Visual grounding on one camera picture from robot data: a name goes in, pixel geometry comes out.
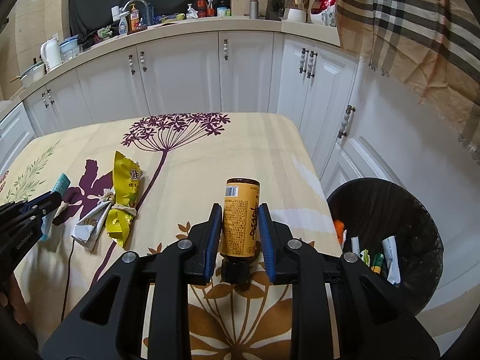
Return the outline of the white toothpaste tube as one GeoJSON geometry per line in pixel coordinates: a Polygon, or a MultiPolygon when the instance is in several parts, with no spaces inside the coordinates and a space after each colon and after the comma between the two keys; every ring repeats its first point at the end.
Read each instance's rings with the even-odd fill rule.
{"type": "Polygon", "coordinates": [[[394,236],[389,236],[382,241],[384,257],[388,269],[387,280],[391,284],[399,284],[401,281],[397,246],[394,236]]]}

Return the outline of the chrome sink faucet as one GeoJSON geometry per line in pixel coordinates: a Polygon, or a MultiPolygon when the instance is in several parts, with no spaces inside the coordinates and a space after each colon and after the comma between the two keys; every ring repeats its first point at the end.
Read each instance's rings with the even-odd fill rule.
{"type": "Polygon", "coordinates": [[[142,19],[145,26],[151,26],[154,24],[154,8],[145,0],[128,0],[122,7],[120,7],[120,13],[130,11],[132,5],[135,5],[137,10],[139,10],[139,17],[142,19]]]}

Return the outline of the orange plastic bag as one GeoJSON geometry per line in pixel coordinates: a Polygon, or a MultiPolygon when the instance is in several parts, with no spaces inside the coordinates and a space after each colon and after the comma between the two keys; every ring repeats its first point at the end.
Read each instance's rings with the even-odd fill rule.
{"type": "Polygon", "coordinates": [[[337,235],[338,244],[343,247],[347,234],[344,223],[339,219],[335,219],[334,229],[337,235]]]}

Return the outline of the teal white tube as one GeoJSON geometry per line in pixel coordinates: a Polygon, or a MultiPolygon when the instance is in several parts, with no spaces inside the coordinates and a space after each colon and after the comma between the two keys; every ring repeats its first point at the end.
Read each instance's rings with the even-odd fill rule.
{"type": "Polygon", "coordinates": [[[41,242],[45,242],[49,238],[50,230],[53,225],[54,217],[60,208],[64,194],[70,186],[71,180],[68,176],[62,173],[56,181],[53,189],[51,190],[51,197],[53,197],[53,204],[47,209],[47,213],[42,218],[41,223],[41,242]]]}

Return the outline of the small white spray bottle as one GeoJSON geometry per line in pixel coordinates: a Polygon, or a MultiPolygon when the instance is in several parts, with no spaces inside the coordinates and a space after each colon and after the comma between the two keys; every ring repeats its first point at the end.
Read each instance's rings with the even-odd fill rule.
{"type": "Polygon", "coordinates": [[[199,14],[198,14],[197,10],[194,9],[192,3],[189,3],[189,4],[188,4],[187,12],[186,12],[185,17],[186,17],[188,20],[193,20],[193,19],[199,18],[199,14]]]}

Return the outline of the white electric kettle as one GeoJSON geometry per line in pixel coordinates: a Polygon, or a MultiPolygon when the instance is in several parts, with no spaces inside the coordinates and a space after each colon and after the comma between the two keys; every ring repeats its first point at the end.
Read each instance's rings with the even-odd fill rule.
{"type": "Polygon", "coordinates": [[[40,55],[44,64],[46,65],[47,72],[57,68],[62,64],[59,43],[54,37],[41,45],[40,55]]]}

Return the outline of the white green tube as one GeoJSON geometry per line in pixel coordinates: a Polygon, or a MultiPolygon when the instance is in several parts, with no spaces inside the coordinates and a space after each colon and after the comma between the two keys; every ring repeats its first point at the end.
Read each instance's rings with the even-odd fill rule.
{"type": "Polygon", "coordinates": [[[351,238],[352,252],[360,257],[360,240],[358,236],[353,236],[351,238]]]}

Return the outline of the green yellow label bottle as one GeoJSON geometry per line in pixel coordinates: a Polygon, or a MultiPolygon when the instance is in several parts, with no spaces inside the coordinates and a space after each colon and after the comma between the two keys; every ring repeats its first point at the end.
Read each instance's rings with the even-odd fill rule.
{"type": "Polygon", "coordinates": [[[384,255],[382,253],[377,253],[372,262],[371,270],[374,273],[380,274],[383,269],[384,255]]]}

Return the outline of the yellow label brown bottle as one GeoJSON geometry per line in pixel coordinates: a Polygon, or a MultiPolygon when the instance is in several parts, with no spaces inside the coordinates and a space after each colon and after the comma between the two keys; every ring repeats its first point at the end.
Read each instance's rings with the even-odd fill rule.
{"type": "Polygon", "coordinates": [[[250,281],[250,266],[256,257],[259,199],[257,180],[230,178],[226,181],[220,255],[222,281],[228,284],[250,281]]]}

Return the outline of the yellow snack wrapper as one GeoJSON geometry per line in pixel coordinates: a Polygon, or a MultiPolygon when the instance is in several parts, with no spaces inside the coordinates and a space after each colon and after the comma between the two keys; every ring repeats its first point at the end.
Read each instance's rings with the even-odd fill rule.
{"type": "Polygon", "coordinates": [[[138,163],[125,157],[120,151],[115,153],[112,172],[114,202],[106,217],[106,232],[120,247],[124,247],[137,215],[137,196],[142,170],[138,163]]]}

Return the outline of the white blue detergent bottle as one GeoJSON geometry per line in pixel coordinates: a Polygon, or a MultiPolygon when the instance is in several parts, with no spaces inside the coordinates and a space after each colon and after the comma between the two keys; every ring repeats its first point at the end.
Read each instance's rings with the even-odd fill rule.
{"type": "Polygon", "coordinates": [[[120,35],[125,35],[128,33],[128,16],[128,11],[120,13],[120,22],[118,24],[118,33],[120,35]]]}

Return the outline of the white blender jug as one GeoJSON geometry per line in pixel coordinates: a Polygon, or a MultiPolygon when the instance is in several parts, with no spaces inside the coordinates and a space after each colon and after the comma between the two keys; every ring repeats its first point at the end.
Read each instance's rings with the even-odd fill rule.
{"type": "Polygon", "coordinates": [[[307,19],[305,0],[283,0],[283,21],[305,23],[307,19]]]}

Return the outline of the orange dish soap bottle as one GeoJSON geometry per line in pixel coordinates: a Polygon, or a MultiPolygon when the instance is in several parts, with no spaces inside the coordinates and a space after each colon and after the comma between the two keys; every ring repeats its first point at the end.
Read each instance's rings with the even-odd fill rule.
{"type": "Polygon", "coordinates": [[[129,25],[130,25],[130,31],[134,32],[138,29],[140,29],[142,24],[142,20],[140,17],[140,12],[136,8],[136,5],[134,3],[130,4],[130,9],[129,9],[129,25]]]}

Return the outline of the silver white snack wrapper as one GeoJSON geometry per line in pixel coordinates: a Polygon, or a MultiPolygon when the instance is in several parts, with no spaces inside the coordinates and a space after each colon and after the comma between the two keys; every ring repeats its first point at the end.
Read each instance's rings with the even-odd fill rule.
{"type": "Polygon", "coordinates": [[[91,252],[98,240],[107,214],[115,200],[115,190],[103,189],[103,196],[100,197],[97,205],[80,219],[71,231],[74,241],[91,252]]]}

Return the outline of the white kitchen cabinets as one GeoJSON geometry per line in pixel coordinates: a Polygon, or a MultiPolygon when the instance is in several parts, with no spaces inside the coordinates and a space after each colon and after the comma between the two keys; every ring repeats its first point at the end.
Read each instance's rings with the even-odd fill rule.
{"type": "Polygon", "coordinates": [[[137,116],[270,112],[298,128],[320,183],[404,186],[444,246],[432,305],[479,286],[479,167],[427,102],[323,41],[273,31],[139,33],[63,62],[1,103],[1,169],[33,138],[137,116]]]}

